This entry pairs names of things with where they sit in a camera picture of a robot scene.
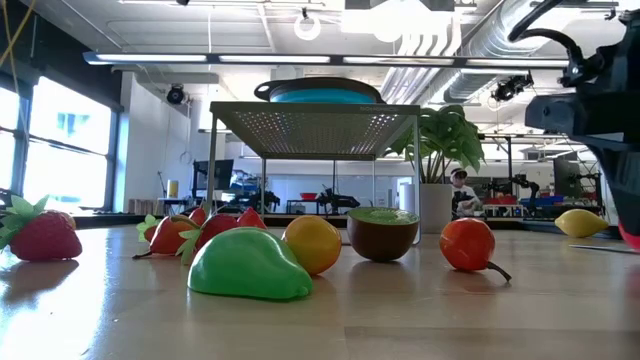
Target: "white pot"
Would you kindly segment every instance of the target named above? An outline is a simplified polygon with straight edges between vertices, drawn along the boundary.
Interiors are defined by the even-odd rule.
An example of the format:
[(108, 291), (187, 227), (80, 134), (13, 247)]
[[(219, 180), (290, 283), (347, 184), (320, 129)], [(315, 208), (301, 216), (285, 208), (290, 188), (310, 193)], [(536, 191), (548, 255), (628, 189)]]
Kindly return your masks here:
[(451, 222), (451, 185), (420, 184), (420, 225), (423, 234), (440, 234)]
[[(415, 187), (402, 184), (400, 210), (415, 213)], [(440, 234), (451, 222), (451, 185), (420, 184), (420, 226), (423, 234)]]

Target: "monitor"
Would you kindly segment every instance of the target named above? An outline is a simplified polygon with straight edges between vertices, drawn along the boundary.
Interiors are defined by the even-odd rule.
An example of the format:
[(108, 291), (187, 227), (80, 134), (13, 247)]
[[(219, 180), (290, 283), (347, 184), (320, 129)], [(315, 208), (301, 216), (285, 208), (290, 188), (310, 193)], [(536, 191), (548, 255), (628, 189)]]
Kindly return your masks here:
[[(208, 161), (193, 162), (193, 188), (192, 193), (198, 190), (207, 190), (209, 177)], [(231, 174), (233, 173), (233, 160), (216, 160), (213, 176), (213, 187), (215, 190), (229, 190), (231, 184)]]
[(582, 185), (577, 179), (580, 175), (580, 165), (567, 160), (553, 160), (553, 176), (556, 188), (556, 195), (571, 198), (582, 197)]

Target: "person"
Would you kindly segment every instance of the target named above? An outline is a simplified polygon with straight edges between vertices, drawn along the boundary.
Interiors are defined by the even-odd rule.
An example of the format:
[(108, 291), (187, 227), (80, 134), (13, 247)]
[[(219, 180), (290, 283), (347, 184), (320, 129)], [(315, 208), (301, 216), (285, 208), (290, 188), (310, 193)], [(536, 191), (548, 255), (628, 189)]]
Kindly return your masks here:
[(473, 210), (477, 205), (482, 205), (475, 191), (466, 185), (467, 172), (462, 168), (451, 171), (451, 198), (453, 211), (458, 216), (473, 216)]

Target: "window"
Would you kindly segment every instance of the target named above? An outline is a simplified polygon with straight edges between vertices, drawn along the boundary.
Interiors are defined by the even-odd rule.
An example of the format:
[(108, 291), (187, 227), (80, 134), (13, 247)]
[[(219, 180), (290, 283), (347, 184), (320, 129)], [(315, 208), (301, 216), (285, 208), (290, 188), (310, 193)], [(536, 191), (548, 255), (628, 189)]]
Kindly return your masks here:
[(33, 89), (24, 197), (108, 207), (112, 118), (109, 107), (41, 77)]
[(0, 188), (11, 189), (13, 153), (16, 141), (13, 135), (0, 131)]
[(0, 88), (0, 188), (11, 189), (20, 97)]
[(30, 134), (106, 155), (111, 109), (45, 77), (33, 89)]

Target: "potted plant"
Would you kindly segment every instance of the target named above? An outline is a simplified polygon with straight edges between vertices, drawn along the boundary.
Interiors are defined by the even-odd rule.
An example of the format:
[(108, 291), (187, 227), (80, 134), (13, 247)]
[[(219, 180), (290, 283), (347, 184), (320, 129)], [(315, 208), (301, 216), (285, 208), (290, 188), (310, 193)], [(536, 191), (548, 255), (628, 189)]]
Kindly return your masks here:
[[(484, 152), (478, 137), (478, 127), (466, 120), (460, 105), (450, 105), (434, 110), (422, 109), (418, 120), (420, 132), (420, 222), (422, 232), (440, 233), (451, 221), (451, 185), (445, 183), (446, 169), (451, 161), (460, 167), (471, 166), (480, 170)], [(413, 128), (400, 136), (386, 154), (404, 153), (413, 167)], [(405, 193), (413, 196), (411, 191)]]

